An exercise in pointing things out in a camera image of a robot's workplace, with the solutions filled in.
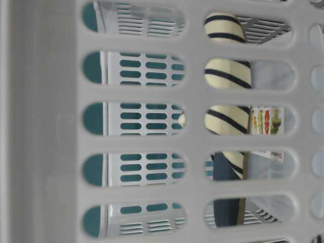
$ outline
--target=colorful label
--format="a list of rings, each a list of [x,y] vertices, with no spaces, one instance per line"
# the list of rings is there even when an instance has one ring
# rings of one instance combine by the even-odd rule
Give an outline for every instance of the colorful label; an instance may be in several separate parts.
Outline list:
[[[251,134],[276,135],[285,132],[285,109],[274,106],[252,106],[251,108]],[[252,151],[262,157],[283,162],[284,154],[281,151]]]

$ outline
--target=clothes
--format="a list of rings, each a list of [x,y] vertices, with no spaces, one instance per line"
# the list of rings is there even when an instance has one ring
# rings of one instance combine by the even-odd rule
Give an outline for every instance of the clothes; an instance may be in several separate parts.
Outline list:
[[[246,43],[243,28],[233,14],[210,14],[205,20],[205,31],[215,42]],[[215,89],[250,89],[251,66],[247,61],[213,59],[206,65],[205,79]],[[205,125],[216,135],[247,134],[249,116],[248,106],[215,105],[208,110]],[[241,180],[244,177],[244,158],[245,154],[238,151],[223,151],[212,155],[213,179]],[[216,226],[237,225],[240,212],[245,212],[245,208],[240,209],[240,206],[244,205],[240,204],[239,198],[214,201]]]

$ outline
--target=dark blue fabric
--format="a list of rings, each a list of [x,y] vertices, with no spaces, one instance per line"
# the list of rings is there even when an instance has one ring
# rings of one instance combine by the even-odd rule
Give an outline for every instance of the dark blue fabric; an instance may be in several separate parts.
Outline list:
[[[213,156],[214,181],[240,180],[240,177],[232,169],[228,159],[223,153],[215,153]],[[237,225],[239,199],[220,199],[214,201],[214,216],[217,227]]]

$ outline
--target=navy stripe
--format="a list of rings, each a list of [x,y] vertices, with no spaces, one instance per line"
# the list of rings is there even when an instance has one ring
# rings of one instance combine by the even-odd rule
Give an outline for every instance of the navy stripe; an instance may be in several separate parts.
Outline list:
[[[230,124],[231,126],[233,126],[234,128],[236,128],[237,130],[239,130],[240,132],[242,132],[244,134],[248,133],[248,130],[245,127],[243,127],[241,124],[237,123],[236,121],[234,121],[232,118],[230,118],[227,115],[224,115],[220,112],[217,112],[217,111],[211,110],[211,109],[208,110],[207,114],[212,115],[218,119],[225,121],[226,123]]]
[[[241,43],[246,43],[245,39],[242,37],[236,35],[236,34],[231,34],[231,33],[210,33],[208,34],[210,38],[224,38],[224,39],[232,39],[237,42]]]
[[[251,88],[250,84],[248,84],[247,82],[243,81],[242,79],[235,77],[232,74],[229,74],[227,72],[222,72],[222,71],[215,70],[215,69],[206,69],[205,74],[211,74],[211,75],[215,75],[218,77],[223,77],[223,78],[228,79],[228,80],[232,81],[233,83],[235,83],[245,89]]]
[[[245,67],[251,68],[251,64],[248,61],[237,61],[237,60],[235,60],[235,62],[238,62],[238,63],[244,65]]]
[[[233,170],[235,170],[236,172],[239,172],[240,174],[243,175],[243,169],[242,169],[242,168],[240,168],[240,167],[234,165],[234,164],[233,164],[231,161],[229,161],[229,160],[228,160],[228,162],[229,162],[229,164],[231,165],[231,167],[233,168]]]
[[[228,21],[234,22],[234,23],[238,24],[239,26],[241,26],[240,22],[237,19],[235,19],[234,17],[231,17],[231,16],[227,16],[227,15],[211,16],[205,20],[205,24],[208,24],[209,22],[212,22],[214,20],[228,20]]]
[[[246,114],[250,115],[250,108],[248,106],[237,106],[241,110],[243,110]]]

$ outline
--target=gray plastic wall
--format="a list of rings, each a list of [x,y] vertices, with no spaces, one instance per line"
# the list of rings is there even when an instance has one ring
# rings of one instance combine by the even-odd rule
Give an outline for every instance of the gray plastic wall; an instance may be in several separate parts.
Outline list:
[[[305,243],[322,233],[323,221],[310,213],[323,179],[311,171],[311,159],[323,147],[312,128],[312,114],[323,96],[312,87],[312,69],[324,53],[309,41],[321,9],[307,0],[267,3],[253,0],[129,0],[130,3],[177,6],[186,17],[182,35],[170,39],[102,35],[82,23],[86,0],[1,0],[0,65],[0,237],[3,243],[107,242],[90,238],[83,215],[100,204],[171,200],[187,212],[186,225],[170,235],[114,238],[112,243],[228,242],[286,238]],[[281,47],[217,44],[206,37],[203,22],[211,11],[271,17],[291,25],[294,36]],[[187,74],[172,89],[98,86],[82,72],[84,57],[96,50],[172,53],[181,56]],[[295,72],[286,91],[214,90],[204,79],[212,58],[283,61]],[[170,102],[187,114],[183,133],[173,137],[108,138],[89,134],[84,109],[97,101]],[[204,125],[214,104],[278,105],[293,111],[292,132],[275,137],[213,136]],[[204,158],[215,150],[282,150],[296,162],[286,180],[214,183],[206,179]],[[175,151],[185,156],[187,173],[172,186],[95,188],[82,177],[85,159],[94,153]],[[286,223],[211,229],[204,208],[215,198],[283,194],[292,199],[294,216]]]

